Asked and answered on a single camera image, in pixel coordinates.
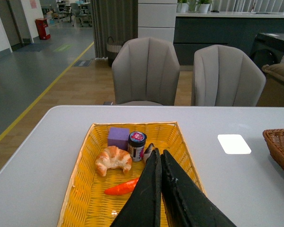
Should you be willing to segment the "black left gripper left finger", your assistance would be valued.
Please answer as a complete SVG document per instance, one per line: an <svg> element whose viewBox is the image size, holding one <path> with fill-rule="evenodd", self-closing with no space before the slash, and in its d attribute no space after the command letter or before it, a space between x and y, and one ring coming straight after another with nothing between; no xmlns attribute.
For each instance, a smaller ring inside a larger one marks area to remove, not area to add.
<svg viewBox="0 0 284 227"><path fill-rule="evenodd" d="M131 196L118 213L112 227L159 227L161 208L162 166L155 148Z"/></svg>

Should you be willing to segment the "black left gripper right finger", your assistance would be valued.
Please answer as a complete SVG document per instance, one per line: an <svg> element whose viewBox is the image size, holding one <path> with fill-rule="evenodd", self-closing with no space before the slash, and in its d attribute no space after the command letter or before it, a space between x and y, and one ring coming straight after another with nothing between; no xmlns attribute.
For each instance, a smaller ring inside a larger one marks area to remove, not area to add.
<svg viewBox="0 0 284 227"><path fill-rule="evenodd" d="M197 187L169 151L161 155L161 192L170 227L234 227Z"/></svg>

